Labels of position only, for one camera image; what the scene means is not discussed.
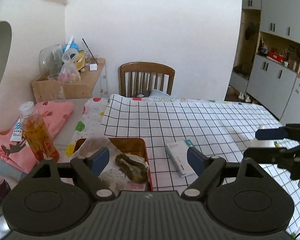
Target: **table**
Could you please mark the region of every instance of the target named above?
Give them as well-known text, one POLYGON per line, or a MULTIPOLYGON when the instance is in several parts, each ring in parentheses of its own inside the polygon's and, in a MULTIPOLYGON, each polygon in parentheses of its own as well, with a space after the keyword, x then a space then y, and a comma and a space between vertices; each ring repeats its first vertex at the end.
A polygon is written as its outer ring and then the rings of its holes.
POLYGON ((73 103, 73 112, 67 119, 66 123, 60 130, 60 132, 53 139, 55 148, 59 151, 60 155, 63 156, 65 151, 70 144, 71 138, 75 128, 77 127, 78 121, 82 117, 83 108, 85 103, 88 101, 87 98, 83 99, 67 99, 67 100, 56 100, 55 102, 71 102, 73 103))
MULTIPOLYGON (((192 99, 131 99, 112 95, 109 100, 89 99, 83 113, 66 155, 71 154, 79 138, 93 135, 96 128, 108 137, 141 137, 146 142, 156 191, 182 192, 197 178, 195 174, 179 177, 165 153, 165 143, 190 139, 206 156, 218 155, 229 162, 240 162, 259 125, 281 126, 263 106, 192 99)), ((298 144, 287 139, 278 142, 287 148, 298 144)), ((276 165, 261 166, 295 202, 295 212, 287 229, 291 233, 300 225, 300 188, 296 181, 290 181, 288 171, 276 165)), ((225 183, 234 180, 227 178, 225 183)))

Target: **black grid pattern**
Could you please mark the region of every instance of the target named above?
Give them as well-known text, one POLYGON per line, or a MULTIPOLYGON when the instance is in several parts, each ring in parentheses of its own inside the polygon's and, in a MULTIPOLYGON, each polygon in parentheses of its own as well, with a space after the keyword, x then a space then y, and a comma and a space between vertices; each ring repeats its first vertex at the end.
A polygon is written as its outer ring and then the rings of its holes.
MULTIPOLYGON (((102 124, 105 135, 140 137, 146 142, 154 190, 184 191, 196 178, 181 178, 165 152, 165 144, 189 139, 204 155, 218 155, 228 162, 241 162, 259 125, 277 128, 280 123, 263 107, 255 104, 134 101, 112 95, 102 124)), ((279 140, 291 148, 298 143, 279 140)), ((296 209, 288 232, 300 225, 300 188, 290 181, 289 172, 275 165, 262 165, 293 198, 296 209)), ((225 183, 235 178, 226 178, 225 183)))

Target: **yellow dot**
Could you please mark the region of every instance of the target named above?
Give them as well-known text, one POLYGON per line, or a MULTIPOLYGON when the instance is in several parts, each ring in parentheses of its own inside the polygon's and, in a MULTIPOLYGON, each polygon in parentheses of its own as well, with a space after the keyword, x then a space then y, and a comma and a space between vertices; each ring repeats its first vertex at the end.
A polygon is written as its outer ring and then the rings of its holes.
POLYGON ((66 156, 70 157, 74 152, 74 145, 73 144, 69 144, 69 146, 67 147, 66 150, 66 156))

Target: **cabinet door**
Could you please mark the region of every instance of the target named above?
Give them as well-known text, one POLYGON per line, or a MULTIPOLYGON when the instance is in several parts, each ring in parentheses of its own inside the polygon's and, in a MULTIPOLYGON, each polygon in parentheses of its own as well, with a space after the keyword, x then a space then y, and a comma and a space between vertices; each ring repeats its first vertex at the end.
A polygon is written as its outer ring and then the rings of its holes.
POLYGON ((285 8, 282 37, 300 43, 300 0, 281 0, 285 8))
POLYGON ((242 0, 242 9, 261 10, 261 0, 242 0))
POLYGON ((291 97, 280 119, 280 123, 282 125, 300 123, 300 77, 295 80, 291 97))
POLYGON ((253 96, 262 104, 263 93, 266 92, 266 67, 268 60, 264 57, 256 55, 254 58, 253 68, 250 74, 247 93, 253 96))
POLYGON ((268 67, 268 96, 264 106, 277 118, 281 118, 291 95, 296 73, 271 62, 268 67))
POLYGON ((300 43, 300 0, 262 0, 260 31, 300 43))
POLYGON ((281 0, 262 0, 260 31, 277 36, 283 35, 281 0))
POLYGON ((245 94, 246 86, 248 85, 248 80, 244 79, 239 74, 232 72, 229 85, 234 87, 239 92, 245 94))

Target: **plastic bag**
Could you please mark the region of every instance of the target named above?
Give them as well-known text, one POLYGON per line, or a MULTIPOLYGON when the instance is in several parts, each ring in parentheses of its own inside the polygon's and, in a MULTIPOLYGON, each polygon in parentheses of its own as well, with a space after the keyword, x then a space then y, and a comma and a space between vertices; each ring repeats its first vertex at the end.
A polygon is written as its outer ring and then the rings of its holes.
MULTIPOLYGON (((145 191, 147 182, 143 184, 132 182, 116 165, 115 157, 122 152, 120 152, 120 150, 118 150, 104 135, 96 135, 95 137, 87 138, 80 148, 72 155, 72 158, 79 156, 90 157, 102 147, 107 147, 109 149, 110 160, 99 178, 115 193, 115 195, 118 195, 121 190, 145 191)), ((144 164, 147 169, 149 168, 149 165, 144 158, 137 155, 126 155, 132 160, 144 164)))
POLYGON ((68 49, 62 55, 62 61, 64 62, 61 72, 58 76, 58 81, 67 84, 76 84, 81 82, 80 73, 77 70, 75 61, 79 53, 76 49, 68 49))

